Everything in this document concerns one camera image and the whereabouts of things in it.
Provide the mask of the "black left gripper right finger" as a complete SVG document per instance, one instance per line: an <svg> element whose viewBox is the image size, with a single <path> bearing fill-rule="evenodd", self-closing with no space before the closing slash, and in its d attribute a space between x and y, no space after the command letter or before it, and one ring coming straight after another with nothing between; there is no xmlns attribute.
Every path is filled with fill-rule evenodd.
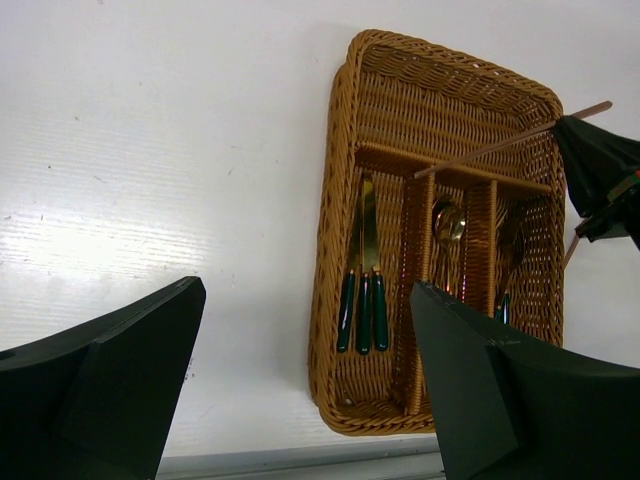
<svg viewBox="0 0 640 480"><path fill-rule="evenodd" d="M411 313L450 479L635 479L639 372L546 343L426 282Z"/></svg>

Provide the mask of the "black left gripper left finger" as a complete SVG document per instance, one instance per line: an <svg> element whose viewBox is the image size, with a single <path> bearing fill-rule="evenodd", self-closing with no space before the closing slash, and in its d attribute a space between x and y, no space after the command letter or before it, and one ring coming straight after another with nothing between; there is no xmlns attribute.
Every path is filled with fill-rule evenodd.
<svg viewBox="0 0 640 480"><path fill-rule="evenodd" d="M2 478L154 478L205 301L188 276L2 351Z"/></svg>

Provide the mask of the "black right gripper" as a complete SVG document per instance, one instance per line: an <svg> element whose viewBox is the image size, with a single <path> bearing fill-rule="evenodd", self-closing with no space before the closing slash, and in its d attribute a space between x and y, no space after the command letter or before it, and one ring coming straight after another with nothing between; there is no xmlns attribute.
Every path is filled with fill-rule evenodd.
<svg viewBox="0 0 640 480"><path fill-rule="evenodd" d="M591 243L629 237L639 248L639 141L574 116L561 117L552 134L571 203L586 218L577 237Z"/></svg>

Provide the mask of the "gold spoon pile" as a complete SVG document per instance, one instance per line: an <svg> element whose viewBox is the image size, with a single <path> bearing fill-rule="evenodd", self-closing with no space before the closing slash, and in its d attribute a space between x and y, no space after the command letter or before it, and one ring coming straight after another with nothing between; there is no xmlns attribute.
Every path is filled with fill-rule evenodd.
<svg viewBox="0 0 640 480"><path fill-rule="evenodd" d="M498 295L496 296L495 319L501 323L505 322L505 296L508 281L524 255L524 250L520 246L521 242L518 240L520 229L521 208L517 207L504 220L499 237L499 248L505 261L505 267L499 283Z"/></svg>

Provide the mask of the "gold spoon green handle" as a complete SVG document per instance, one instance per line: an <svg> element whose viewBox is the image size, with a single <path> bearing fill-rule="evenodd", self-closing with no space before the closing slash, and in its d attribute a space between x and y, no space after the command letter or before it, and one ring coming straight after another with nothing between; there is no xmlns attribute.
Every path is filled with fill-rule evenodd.
<svg viewBox="0 0 640 480"><path fill-rule="evenodd" d="M445 194L439 197L433 207L432 231L444 255L445 282L443 290L449 294L452 293L451 250L460 242L465 229L465 212L451 196Z"/></svg>

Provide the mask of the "gold knife pile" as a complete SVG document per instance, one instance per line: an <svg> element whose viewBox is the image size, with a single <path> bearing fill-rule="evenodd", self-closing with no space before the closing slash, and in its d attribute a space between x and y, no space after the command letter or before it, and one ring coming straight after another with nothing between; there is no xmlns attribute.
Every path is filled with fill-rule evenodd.
<svg viewBox="0 0 640 480"><path fill-rule="evenodd" d="M384 276L380 266L380 251L376 223L376 195L372 178L366 176L362 184L363 200L363 265L369 278L369 305L374 348L389 349L389 330Z"/></svg>

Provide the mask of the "gold knife green handle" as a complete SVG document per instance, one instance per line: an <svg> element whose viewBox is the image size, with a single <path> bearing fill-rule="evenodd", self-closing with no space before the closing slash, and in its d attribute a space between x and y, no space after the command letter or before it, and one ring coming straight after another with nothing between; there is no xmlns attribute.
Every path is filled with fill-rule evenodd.
<svg viewBox="0 0 640 480"><path fill-rule="evenodd" d="M359 215L356 215L353 221L347 255L346 272L341 290L338 336L336 342L336 350L338 353L345 353L350 341L351 323L354 314L354 298L356 292L356 274L360 267L361 226L362 220Z"/></svg>
<svg viewBox="0 0 640 480"><path fill-rule="evenodd" d="M358 297L358 322L356 326L356 351L360 355L367 355L371 347L371 295L370 295L370 269L365 266L365 206L366 206L366 194L368 178L364 176L361 180L360 188L360 204L359 204L359 219L360 219L360 233L359 233L359 246L360 246L360 285L359 285L359 297Z"/></svg>

